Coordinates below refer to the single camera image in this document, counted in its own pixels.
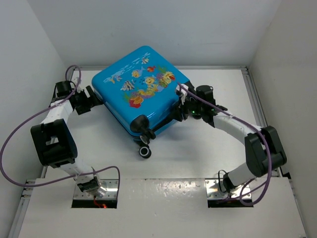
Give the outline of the blue suitcase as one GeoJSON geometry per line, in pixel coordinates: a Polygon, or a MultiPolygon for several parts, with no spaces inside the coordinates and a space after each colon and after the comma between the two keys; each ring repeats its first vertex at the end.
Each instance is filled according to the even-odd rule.
{"type": "Polygon", "coordinates": [[[97,97],[132,137],[144,159],[151,156],[151,140],[176,122],[170,117],[179,102],[175,93],[190,80],[162,55],[141,46],[92,78],[97,97]]]}

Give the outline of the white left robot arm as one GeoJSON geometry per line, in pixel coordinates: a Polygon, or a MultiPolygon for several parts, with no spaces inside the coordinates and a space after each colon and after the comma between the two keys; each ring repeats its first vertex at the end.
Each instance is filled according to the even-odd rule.
{"type": "Polygon", "coordinates": [[[56,83],[50,103],[51,110],[39,125],[31,127],[30,132],[43,166],[63,170],[73,176],[81,192],[99,197],[100,178],[93,167],[78,158],[77,146],[67,121],[73,112],[78,115],[87,113],[92,107],[101,105],[101,101],[91,86],[71,94],[74,86],[72,81],[56,83]]]}

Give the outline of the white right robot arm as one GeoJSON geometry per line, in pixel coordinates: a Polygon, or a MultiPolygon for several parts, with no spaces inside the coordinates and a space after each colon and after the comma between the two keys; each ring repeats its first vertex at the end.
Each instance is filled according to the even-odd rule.
{"type": "Polygon", "coordinates": [[[277,130],[272,126],[250,124],[229,113],[227,108],[216,105],[211,86],[202,85],[192,89],[185,84],[178,84],[175,93],[179,97],[176,107],[179,121],[187,117],[202,119],[213,128],[234,137],[245,147],[245,163],[224,174],[219,182],[222,192],[229,193],[252,179],[269,176],[274,169],[286,164],[287,157],[277,130]]]}

